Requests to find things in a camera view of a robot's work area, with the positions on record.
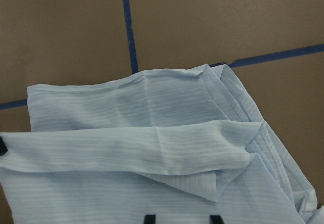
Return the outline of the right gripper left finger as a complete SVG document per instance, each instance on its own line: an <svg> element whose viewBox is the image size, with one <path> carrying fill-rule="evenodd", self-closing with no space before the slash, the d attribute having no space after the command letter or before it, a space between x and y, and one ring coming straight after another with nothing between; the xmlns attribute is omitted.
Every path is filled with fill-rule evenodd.
<svg viewBox="0 0 324 224"><path fill-rule="evenodd" d="M144 224L155 224L156 222L156 215L155 214L147 214L144 216Z"/></svg>

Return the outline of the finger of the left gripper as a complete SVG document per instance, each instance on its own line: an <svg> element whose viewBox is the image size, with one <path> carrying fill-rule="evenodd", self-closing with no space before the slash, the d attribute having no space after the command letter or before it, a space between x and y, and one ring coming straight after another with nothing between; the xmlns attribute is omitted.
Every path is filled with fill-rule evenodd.
<svg viewBox="0 0 324 224"><path fill-rule="evenodd" d="M3 141L3 139L0 138L0 156L5 155L7 152L8 152L8 148L5 142Z"/></svg>

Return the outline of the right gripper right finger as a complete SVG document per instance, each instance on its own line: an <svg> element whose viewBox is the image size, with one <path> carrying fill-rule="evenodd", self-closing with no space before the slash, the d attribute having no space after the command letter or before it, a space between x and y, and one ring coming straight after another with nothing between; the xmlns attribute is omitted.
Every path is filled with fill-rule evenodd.
<svg viewBox="0 0 324 224"><path fill-rule="evenodd" d="M210 215L210 224L224 224L220 215Z"/></svg>

